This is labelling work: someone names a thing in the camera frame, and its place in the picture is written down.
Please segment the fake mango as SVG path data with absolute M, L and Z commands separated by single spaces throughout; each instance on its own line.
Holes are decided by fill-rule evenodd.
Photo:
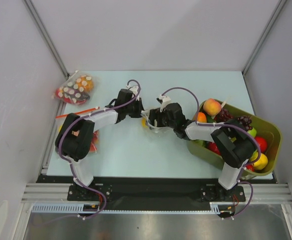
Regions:
M 207 117 L 203 112 L 198 112 L 198 114 L 197 114 L 197 122 L 199 122 L 199 123 L 207 123 Z

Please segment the green fake cucumber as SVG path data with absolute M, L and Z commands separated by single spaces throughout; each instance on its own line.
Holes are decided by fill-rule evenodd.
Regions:
M 208 115 L 206 118 L 207 118 L 207 123 L 216 123 L 216 120 L 213 119 L 211 116 Z

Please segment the fake peach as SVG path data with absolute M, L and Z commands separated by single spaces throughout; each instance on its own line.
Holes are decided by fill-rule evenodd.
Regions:
M 222 106 L 218 101 L 210 98 L 204 102 L 203 109 L 208 115 L 215 116 L 222 110 Z

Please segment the red fake grape bunch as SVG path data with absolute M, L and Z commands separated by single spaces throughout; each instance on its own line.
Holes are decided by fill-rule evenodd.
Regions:
M 234 116 L 226 108 L 222 108 L 221 111 L 215 116 L 214 120 L 217 123 L 221 123 L 233 118 Z

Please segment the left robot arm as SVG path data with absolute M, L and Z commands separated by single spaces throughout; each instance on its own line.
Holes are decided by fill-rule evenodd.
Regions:
M 70 165 L 74 182 L 80 185 L 78 194 L 85 200 L 95 197 L 96 188 L 91 185 L 94 176 L 85 170 L 83 159 L 90 151 L 93 134 L 106 126 L 115 125 L 130 116 L 141 117 L 144 110 L 139 98 L 140 87 L 135 85 L 121 89 L 118 97 L 101 110 L 84 116 L 70 113 L 66 117 L 55 140 L 56 150 Z

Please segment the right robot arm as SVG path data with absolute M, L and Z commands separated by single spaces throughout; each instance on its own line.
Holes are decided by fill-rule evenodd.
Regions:
M 216 188 L 217 197 L 223 201 L 234 195 L 248 160 L 254 152 L 261 154 L 257 141 L 235 119 L 220 123 L 201 123 L 187 119 L 178 103 L 153 108 L 145 112 L 152 128 L 171 128 L 177 137 L 187 141 L 203 140 L 215 143 L 224 160 Z

